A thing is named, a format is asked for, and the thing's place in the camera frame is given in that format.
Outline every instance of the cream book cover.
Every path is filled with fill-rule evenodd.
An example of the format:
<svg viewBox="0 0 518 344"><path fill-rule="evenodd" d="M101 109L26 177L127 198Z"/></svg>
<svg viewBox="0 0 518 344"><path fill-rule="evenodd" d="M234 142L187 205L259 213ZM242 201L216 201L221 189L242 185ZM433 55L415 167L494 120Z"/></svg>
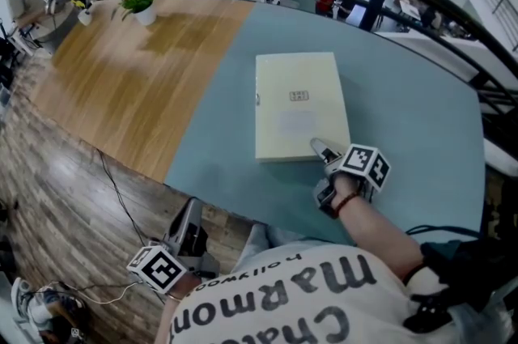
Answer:
<svg viewBox="0 0 518 344"><path fill-rule="evenodd" d="M346 106L333 53L256 56L256 159L315 159L312 138L345 153Z"/></svg>

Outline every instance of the shoe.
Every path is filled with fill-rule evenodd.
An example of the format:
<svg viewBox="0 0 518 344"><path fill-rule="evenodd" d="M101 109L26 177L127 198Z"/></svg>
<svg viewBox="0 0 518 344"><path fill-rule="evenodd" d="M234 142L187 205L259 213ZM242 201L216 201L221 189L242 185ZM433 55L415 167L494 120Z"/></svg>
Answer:
<svg viewBox="0 0 518 344"><path fill-rule="evenodd" d="M32 297L31 284L25 279L18 277L11 288L11 303L16 313L24 320L28 319L28 304Z"/></svg>

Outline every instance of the red shirt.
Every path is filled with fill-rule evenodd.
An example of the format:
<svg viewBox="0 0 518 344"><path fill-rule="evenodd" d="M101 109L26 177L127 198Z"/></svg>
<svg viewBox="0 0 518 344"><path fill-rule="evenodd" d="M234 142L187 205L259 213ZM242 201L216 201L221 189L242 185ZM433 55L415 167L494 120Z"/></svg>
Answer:
<svg viewBox="0 0 518 344"><path fill-rule="evenodd" d="M316 8L319 11L328 12L333 9L334 0L318 0L316 2Z"/></svg>

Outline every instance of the blue table surface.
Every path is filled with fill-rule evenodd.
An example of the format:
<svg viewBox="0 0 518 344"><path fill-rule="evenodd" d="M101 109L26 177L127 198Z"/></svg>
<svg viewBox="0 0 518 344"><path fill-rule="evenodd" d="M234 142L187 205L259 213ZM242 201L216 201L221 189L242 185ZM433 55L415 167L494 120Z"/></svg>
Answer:
<svg viewBox="0 0 518 344"><path fill-rule="evenodd" d="M302 11L256 4L206 89L165 183L232 213L347 243L314 204L322 163L255 160L255 58L334 52L352 142L392 165L374 206L398 227L479 229L482 120L475 92L434 63L377 35ZM443 232L419 241L446 241Z"/></svg>

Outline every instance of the red bracelet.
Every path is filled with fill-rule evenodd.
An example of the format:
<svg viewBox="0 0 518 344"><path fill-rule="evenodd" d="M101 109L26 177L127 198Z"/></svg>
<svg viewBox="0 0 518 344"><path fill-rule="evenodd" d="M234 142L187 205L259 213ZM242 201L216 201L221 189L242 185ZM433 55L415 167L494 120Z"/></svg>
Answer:
<svg viewBox="0 0 518 344"><path fill-rule="evenodd" d="M336 206L335 209L333 209L333 219L338 219L338 216L340 215L340 210L345 207L347 203L349 203L352 199L359 196L359 191L355 191L351 193L349 196L344 198L341 202L338 203L338 206Z"/></svg>

